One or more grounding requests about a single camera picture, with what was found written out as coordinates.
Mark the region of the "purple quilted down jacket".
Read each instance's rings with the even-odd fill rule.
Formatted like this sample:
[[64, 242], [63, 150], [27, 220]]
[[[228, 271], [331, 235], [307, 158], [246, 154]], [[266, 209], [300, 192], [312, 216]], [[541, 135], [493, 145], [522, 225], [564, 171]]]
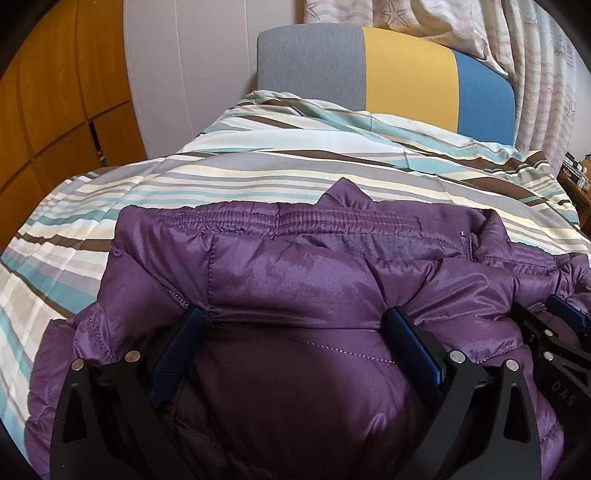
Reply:
[[24, 444], [49, 473], [52, 424], [76, 359], [118, 361], [205, 316], [165, 415], [202, 475], [388, 478], [425, 418], [382, 340], [399, 306], [486, 365], [532, 356], [508, 313], [550, 295], [590, 306], [583, 254], [512, 241], [499, 215], [376, 202], [346, 179], [314, 205], [124, 208], [96, 300], [51, 321], [29, 383]]

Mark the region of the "striped bed duvet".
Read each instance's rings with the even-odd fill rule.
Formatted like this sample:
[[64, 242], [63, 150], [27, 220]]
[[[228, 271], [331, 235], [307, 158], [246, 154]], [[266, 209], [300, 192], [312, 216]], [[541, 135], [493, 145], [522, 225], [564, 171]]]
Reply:
[[47, 325], [96, 298], [120, 211], [221, 201], [312, 203], [346, 178], [375, 200], [495, 211], [512, 241], [588, 254], [575, 207], [544, 154], [393, 114], [256, 91], [179, 152], [63, 181], [1, 255], [1, 419], [41, 475], [44, 399], [30, 399]]

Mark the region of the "wooden wardrobe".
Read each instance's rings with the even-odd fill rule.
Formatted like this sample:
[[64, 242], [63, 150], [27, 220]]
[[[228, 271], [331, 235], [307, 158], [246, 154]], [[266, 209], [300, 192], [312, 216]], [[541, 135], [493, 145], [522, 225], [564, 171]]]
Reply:
[[1, 243], [62, 181], [146, 157], [122, 2], [53, 2], [1, 75]]

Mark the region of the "pink patterned curtain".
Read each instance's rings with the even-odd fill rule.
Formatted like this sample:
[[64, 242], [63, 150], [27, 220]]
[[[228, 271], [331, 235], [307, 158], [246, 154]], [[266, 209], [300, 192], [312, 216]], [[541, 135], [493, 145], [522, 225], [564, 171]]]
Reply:
[[517, 148], [543, 151], [560, 170], [575, 117], [575, 48], [536, 2], [308, 1], [304, 22], [389, 29], [476, 58], [513, 87]]

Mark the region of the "wooden side table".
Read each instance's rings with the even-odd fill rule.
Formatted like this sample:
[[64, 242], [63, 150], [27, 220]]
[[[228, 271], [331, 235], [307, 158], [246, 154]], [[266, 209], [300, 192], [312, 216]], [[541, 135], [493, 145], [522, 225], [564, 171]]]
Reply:
[[581, 230], [590, 236], [590, 156], [577, 161], [567, 153], [558, 181], [576, 208]]

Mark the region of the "grey yellow blue headboard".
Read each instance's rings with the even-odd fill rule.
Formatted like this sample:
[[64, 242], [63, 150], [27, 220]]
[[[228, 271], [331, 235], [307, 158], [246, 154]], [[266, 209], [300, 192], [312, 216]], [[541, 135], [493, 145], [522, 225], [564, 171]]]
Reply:
[[394, 31], [297, 24], [257, 38], [257, 86], [394, 114], [479, 141], [514, 141], [510, 83], [459, 51]]

